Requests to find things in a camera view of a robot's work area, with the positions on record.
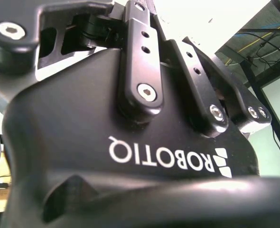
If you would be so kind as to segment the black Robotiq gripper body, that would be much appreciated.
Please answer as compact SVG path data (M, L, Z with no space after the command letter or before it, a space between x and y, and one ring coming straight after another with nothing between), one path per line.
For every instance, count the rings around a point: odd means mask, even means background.
M262 105L216 77L228 128L206 137L180 70L161 66L164 107L149 123L118 108L119 49L18 94L3 119L12 186L2 228L280 228L280 178L262 178L239 130Z

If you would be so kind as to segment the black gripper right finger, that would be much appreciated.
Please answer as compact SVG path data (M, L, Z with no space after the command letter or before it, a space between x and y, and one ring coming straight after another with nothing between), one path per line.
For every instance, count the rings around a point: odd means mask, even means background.
M180 38L164 21L161 7L173 7L175 1L156 0L154 4L156 14L152 19L157 28L160 59L178 68L173 78L194 130L215 138L230 123L242 133L254 133L269 126L269 111L224 63L199 43Z

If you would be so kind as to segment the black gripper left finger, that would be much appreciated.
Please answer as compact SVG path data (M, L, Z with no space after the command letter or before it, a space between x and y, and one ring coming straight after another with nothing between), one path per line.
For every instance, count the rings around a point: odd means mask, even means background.
M0 112L150 122L164 106L150 17L136 0L0 0Z

